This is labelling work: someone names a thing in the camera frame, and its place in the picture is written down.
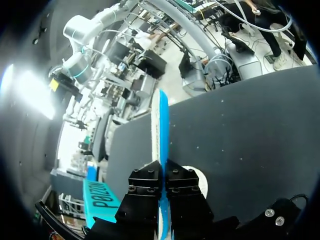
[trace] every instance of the person's leg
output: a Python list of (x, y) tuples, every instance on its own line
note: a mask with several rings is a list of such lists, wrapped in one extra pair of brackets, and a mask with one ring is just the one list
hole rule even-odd
[[(278, 14), (274, 14), (272, 21), (274, 23), (286, 26), (289, 22), (289, 18), (287, 18), (284, 13), (278, 13)], [(296, 53), (297, 57), (300, 60), (303, 60), (306, 53), (307, 40), (303, 35), (303, 33), (299, 29), (297, 29), (297, 27), (294, 26), (293, 24), (290, 26), (288, 30), (294, 36), (293, 51)]]
[[(273, 16), (271, 13), (267, 11), (261, 11), (261, 15), (256, 16), (255, 18), (255, 24), (263, 29), (270, 29), (270, 25), (273, 23), (272, 18)], [(260, 33), (269, 44), (273, 55), (276, 57), (273, 63), (273, 69), (279, 71), (287, 61), (286, 56), (284, 53), (282, 53), (279, 43), (277, 42), (273, 33), (262, 30), (260, 30)]]
[[(261, 15), (260, 16), (256, 16), (255, 18), (255, 25), (263, 28), (263, 29), (270, 29), (270, 25), (273, 23), (270, 20), (270, 14), (265, 12), (265, 11), (261, 11)], [(262, 36), (264, 37), (264, 39), (266, 40), (266, 42), (269, 44), (273, 55), (275, 57), (279, 57), (281, 54), (281, 49), (279, 46), (279, 43), (277, 42), (275, 36), (271, 33), (271, 32), (266, 32), (266, 31), (261, 31), (259, 30), (260, 33), (262, 34)]]

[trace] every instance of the light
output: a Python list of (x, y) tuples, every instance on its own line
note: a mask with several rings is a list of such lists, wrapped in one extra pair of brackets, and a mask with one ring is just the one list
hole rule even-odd
[(11, 85), (13, 81), (13, 75), (14, 75), (14, 65), (11, 64), (6, 68), (3, 74), (3, 78), (0, 82), (0, 92), (5, 92)]
[(55, 116), (55, 109), (51, 104), (50, 90), (31, 72), (26, 71), (18, 82), (18, 93), (24, 101), (37, 109), (48, 119)]

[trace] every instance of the white cylinder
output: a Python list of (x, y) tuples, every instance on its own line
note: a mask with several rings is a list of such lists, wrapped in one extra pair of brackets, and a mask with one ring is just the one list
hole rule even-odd
[(86, 81), (92, 78), (93, 72), (91, 70), (91, 66), (81, 52), (76, 52), (73, 54), (67, 61), (63, 63), (63, 66), (79, 84), (84, 84)]
[(84, 16), (74, 16), (63, 29), (63, 35), (81, 45), (89, 44), (90, 40), (97, 36), (104, 28), (99, 21), (92, 21)]

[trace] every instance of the white pipe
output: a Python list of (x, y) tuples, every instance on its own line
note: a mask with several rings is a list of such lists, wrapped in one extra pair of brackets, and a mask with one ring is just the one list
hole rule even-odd
[(244, 22), (245, 24), (248, 24), (249, 26), (253, 27), (253, 28), (256, 28), (256, 29), (259, 29), (261, 31), (264, 31), (264, 32), (267, 32), (267, 33), (272, 33), (272, 34), (276, 34), (276, 33), (281, 33), (285, 30), (287, 30), (288, 28), (290, 28), (291, 24), (293, 23), (292, 21), (292, 17), (290, 18), (290, 21), (288, 22), (288, 24), (286, 26), (284, 26), (283, 28), (280, 28), (280, 29), (275, 29), (275, 30), (271, 30), (271, 29), (266, 29), (266, 28), (262, 28), (262, 27), (259, 27), (259, 26), (256, 26), (244, 19), (242, 19), (241, 17), (239, 17), (237, 14), (233, 13), (232, 11), (230, 11), (228, 8), (226, 8), (225, 6), (223, 6), (221, 3), (217, 2), (216, 3), (221, 7), (223, 8), (225, 11), (227, 11), (229, 14), (231, 14), (232, 16), (234, 16), (235, 18), (239, 19), (240, 21)]
[(103, 24), (103, 28), (110, 26), (111, 24), (125, 19), (128, 13), (138, 3), (138, 0), (127, 0), (124, 6), (120, 6), (120, 3), (113, 5), (112, 7), (104, 9), (99, 12), (92, 19), (93, 22)]
[(207, 36), (189, 19), (170, 4), (166, 0), (147, 0), (149, 3), (162, 10), (164, 13), (169, 15), (174, 21), (176, 21), (182, 28), (184, 28), (191, 37), (199, 44), (199, 46), (205, 51), (209, 59), (213, 58), (216, 53), (213, 47), (209, 44)]

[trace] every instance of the ceiling light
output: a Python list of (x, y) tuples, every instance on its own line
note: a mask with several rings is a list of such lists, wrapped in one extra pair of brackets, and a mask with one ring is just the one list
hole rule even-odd
[(3, 78), (0, 81), (0, 93), (4, 93), (11, 85), (14, 75), (14, 65), (11, 64), (6, 68)]

